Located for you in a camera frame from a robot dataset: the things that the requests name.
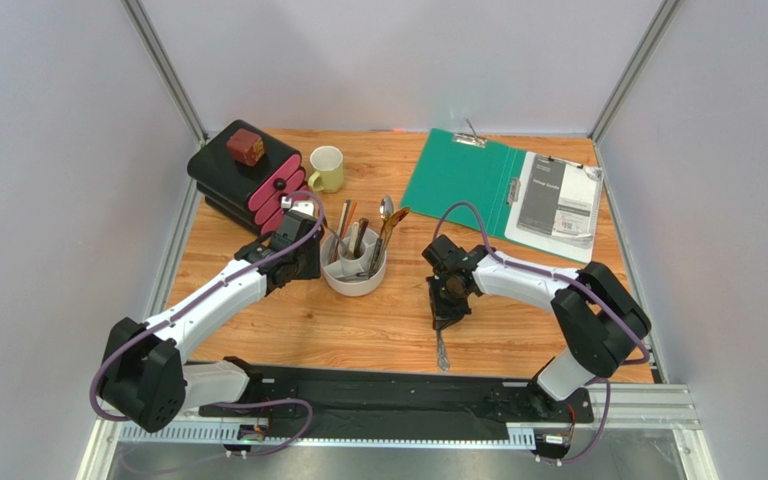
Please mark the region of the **orange chopstick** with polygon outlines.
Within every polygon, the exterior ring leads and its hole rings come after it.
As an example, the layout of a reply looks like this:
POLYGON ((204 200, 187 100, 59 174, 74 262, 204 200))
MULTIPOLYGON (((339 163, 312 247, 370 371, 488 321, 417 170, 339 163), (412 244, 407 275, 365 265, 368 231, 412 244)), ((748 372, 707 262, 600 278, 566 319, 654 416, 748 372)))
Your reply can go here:
POLYGON ((354 212, 355 212, 355 209, 356 209, 356 202, 354 200, 352 200, 352 202, 353 202, 353 204, 352 204, 349 216, 348 216, 348 220, 347 220, 346 225, 345 225, 345 230, 344 230, 344 235, 343 235, 344 241, 345 241, 345 237, 349 234, 349 228, 352 225, 351 220, 353 219, 354 212))

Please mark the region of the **white divided utensil holder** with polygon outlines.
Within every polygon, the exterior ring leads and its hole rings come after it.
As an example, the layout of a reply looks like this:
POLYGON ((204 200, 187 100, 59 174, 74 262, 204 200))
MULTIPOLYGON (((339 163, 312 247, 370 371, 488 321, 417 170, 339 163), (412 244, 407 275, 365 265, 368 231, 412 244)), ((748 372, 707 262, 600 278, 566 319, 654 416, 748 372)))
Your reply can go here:
POLYGON ((378 234, 375 231, 367 230, 364 236, 363 253, 358 259, 349 259, 345 257, 345 251, 340 249, 338 259, 331 260, 331 254, 334 246, 334 238, 328 235, 321 245, 321 269, 328 285, 337 293, 343 296, 359 297, 367 295, 376 290, 383 282, 386 274, 387 255, 383 256, 383 264, 375 275, 368 279, 339 281, 338 278, 344 275, 370 271, 371 258, 375 249, 375 243, 378 234))

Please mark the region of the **white plastic spoon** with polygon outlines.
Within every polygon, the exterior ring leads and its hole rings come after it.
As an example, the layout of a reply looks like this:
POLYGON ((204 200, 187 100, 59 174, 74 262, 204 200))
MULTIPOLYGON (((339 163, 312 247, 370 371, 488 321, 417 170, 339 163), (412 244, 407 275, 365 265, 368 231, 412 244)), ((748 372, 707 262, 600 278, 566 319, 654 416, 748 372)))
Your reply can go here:
POLYGON ((353 222, 349 228, 349 234, 346 241, 345 257, 349 259, 356 258, 356 244, 358 240, 359 223, 353 222))

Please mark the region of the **silver table knife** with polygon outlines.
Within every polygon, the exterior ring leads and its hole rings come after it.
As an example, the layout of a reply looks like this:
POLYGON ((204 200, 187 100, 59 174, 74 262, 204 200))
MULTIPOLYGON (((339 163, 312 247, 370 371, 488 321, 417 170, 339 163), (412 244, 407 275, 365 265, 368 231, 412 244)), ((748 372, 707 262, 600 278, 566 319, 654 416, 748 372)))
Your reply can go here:
POLYGON ((448 357, 448 351, 446 348, 445 340, 443 338, 443 330, 436 329, 436 358, 437 368, 441 373, 448 373, 451 365, 448 357))

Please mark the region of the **gold spoon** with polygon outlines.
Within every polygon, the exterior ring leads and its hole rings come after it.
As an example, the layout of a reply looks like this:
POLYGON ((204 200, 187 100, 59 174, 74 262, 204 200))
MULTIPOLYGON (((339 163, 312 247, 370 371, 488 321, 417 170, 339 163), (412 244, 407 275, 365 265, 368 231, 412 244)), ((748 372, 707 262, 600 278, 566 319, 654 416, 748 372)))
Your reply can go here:
POLYGON ((393 218, 394 218, 394 213, 390 213, 383 216, 382 227, 379 233, 379 238, 375 244, 375 250, 372 257, 372 262, 370 264, 369 273, 372 275, 375 275, 377 273, 377 271, 380 269, 380 266, 382 264, 383 255, 385 251, 384 244, 386 243, 386 240, 389 238, 389 235, 392 231, 393 218))

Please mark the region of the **iridescent blue purple spoon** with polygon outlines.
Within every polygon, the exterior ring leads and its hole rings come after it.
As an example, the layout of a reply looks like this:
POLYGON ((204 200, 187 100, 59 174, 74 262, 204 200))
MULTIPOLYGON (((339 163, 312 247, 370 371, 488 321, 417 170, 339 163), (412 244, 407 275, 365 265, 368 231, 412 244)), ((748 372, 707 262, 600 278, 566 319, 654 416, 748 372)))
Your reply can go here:
POLYGON ((393 231, 395 230, 396 226, 397 226, 397 225, 398 225, 398 224, 399 224, 399 223, 400 223, 400 222, 401 222, 401 221, 402 221, 402 220, 403 220, 403 219, 404 219, 404 218, 405 218, 405 217, 406 217, 406 216, 407 216, 407 215, 408 215, 410 212, 411 212, 411 209, 410 209, 409 207, 403 207, 403 208, 399 209, 398 211, 394 212, 394 218, 392 219, 392 231, 391 231, 391 233, 390 233, 390 235, 389 235, 389 238, 386 240, 386 243, 384 244, 384 246, 385 246, 385 251, 384 251, 384 254, 386 253, 386 249, 387 249, 387 247, 388 247, 388 244, 389 244, 389 242, 390 242, 390 239, 391 239, 391 237, 392 237, 392 233, 393 233, 393 231))

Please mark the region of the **silver spoon dark handle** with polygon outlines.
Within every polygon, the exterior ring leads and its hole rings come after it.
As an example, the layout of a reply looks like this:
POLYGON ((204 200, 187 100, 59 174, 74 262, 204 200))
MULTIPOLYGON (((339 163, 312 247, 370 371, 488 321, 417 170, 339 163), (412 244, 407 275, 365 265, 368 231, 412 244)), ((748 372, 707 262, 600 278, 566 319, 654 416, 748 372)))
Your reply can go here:
POLYGON ((394 212, 394 205, 392 198, 389 195, 385 195, 380 202, 380 217, 383 223, 383 216, 394 212))

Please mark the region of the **dark brown wooden spoon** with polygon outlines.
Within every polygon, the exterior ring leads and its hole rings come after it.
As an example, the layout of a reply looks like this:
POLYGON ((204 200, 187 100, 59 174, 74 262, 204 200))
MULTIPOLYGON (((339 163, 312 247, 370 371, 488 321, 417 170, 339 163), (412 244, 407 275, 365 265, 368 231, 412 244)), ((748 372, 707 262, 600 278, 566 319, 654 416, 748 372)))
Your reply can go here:
POLYGON ((359 233, 358 233, 358 240, 356 244, 356 258, 358 259, 362 253, 363 253, 363 245, 364 245, 364 236, 366 233, 366 230, 369 226, 369 220, 365 217, 361 217, 358 221, 359 223, 359 233))

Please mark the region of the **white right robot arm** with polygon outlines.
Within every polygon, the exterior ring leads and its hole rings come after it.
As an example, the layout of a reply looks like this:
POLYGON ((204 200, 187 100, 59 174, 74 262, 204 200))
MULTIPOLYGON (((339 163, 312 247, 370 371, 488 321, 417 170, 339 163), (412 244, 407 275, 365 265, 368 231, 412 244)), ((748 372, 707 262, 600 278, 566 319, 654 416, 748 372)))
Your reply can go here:
POLYGON ((565 349, 534 377, 541 399, 561 402, 593 379, 610 378, 642 347, 652 324, 606 265, 551 268, 520 261, 485 245, 470 251, 445 235, 423 251, 436 332, 470 314, 472 295, 518 300, 554 314, 565 349))

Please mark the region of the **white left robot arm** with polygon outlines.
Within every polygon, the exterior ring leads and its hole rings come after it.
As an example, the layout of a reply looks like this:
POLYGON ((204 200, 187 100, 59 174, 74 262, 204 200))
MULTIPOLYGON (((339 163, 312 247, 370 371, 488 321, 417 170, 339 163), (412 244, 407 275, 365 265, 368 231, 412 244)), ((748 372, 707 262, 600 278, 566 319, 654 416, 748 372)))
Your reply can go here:
POLYGON ((155 433, 183 410, 241 400, 252 376, 242 361, 191 363, 190 357, 241 310, 292 281, 320 277, 322 222, 312 202, 298 202, 275 231, 242 247, 178 304, 142 322, 116 323, 91 381, 96 413, 155 433))

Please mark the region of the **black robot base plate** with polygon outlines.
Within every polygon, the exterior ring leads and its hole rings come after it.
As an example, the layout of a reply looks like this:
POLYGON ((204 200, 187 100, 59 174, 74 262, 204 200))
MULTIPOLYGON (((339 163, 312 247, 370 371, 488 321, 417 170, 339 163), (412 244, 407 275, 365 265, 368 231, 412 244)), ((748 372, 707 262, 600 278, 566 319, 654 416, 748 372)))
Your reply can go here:
POLYGON ((305 438, 366 440, 503 440, 510 423, 589 425, 595 415, 586 390, 566 403, 539 405, 526 379, 331 370, 257 365, 243 402, 302 399, 265 408, 268 434, 288 437, 306 426, 305 438))

